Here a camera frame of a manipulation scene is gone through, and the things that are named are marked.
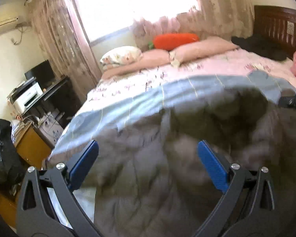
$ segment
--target window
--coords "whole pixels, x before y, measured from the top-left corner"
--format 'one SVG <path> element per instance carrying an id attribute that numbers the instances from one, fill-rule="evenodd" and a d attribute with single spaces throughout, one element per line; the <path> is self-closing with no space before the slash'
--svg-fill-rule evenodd
<path id="1" fill-rule="evenodd" d="M 156 22 L 197 7 L 196 0 L 77 0 L 79 14 L 90 42 L 126 28 L 143 17 Z"/>

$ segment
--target wooden headboard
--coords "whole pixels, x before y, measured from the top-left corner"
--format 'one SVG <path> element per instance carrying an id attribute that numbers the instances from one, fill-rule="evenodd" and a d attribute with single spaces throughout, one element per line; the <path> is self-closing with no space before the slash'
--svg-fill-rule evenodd
<path id="1" fill-rule="evenodd" d="M 292 58 L 296 51 L 296 10 L 256 5 L 254 11 L 254 34 L 280 44 Z"/>

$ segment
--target beige curtain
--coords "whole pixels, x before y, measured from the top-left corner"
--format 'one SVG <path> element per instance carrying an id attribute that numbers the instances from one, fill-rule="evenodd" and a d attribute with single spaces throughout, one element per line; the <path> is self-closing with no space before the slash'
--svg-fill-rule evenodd
<path id="1" fill-rule="evenodd" d="M 71 0 L 30 0 L 30 19 L 57 77 L 70 77 L 81 101 L 101 79 Z"/>
<path id="2" fill-rule="evenodd" d="M 134 7 L 135 15 L 140 15 L 142 0 L 128 0 Z M 194 0 L 186 12 L 176 17 L 161 17 L 152 22 L 145 17 L 136 19 L 131 30 L 135 41 L 142 50 L 148 48 L 154 36 L 164 33 L 196 33 L 201 39 L 220 36 L 230 40 L 232 36 L 249 37 L 253 33 L 254 7 L 251 0 Z"/>

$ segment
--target pillowcase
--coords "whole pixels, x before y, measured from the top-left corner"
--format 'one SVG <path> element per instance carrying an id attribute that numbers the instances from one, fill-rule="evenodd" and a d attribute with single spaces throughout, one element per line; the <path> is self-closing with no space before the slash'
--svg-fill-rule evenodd
<path id="1" fill-rule="evenodd" d="M 170 52 L 172 66 L 179 67 L 182 63 L 224 53 L 237 49 L 239 46 L 220 37 L 209 37 L 200 42 L 181 45 Z"/>
<path id="2" fill-rule="evenodd" d="M 141 58 L 141 50 L 134 46 L 117 47 L 106 54 L 100 60 L 103 70 L 131 64 Z"/>
<path id="3" fill-rule="evenodd" d="M 140 61 L 105 71 L 102 75 L 102 79 L 109 79 L 116 75 L 124 75 L 141 69 L 152 69 L 168 63 L 170 63 L 169 53 L 165 50 L 154 49 L 142 53 Z"/>
<path id="4" fill-rule="evenodd" d="M 156 49 L 172 51 L 173 49 L 187 43 L 199 41 L 196 34 L 181 33 L 181 34 L 163 34 L 158 35 L 153 39 L 153 44 Z"/>

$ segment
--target plastic bag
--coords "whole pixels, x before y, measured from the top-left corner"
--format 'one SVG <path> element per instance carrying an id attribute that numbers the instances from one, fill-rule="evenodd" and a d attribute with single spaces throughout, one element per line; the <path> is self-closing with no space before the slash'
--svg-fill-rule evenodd
<path id="1" fill-rule="evenodd" d="M 26 172 L 11 140 L 11 130 L 10 122 L 0 119 L 0 184 L 20 183 Z"/>

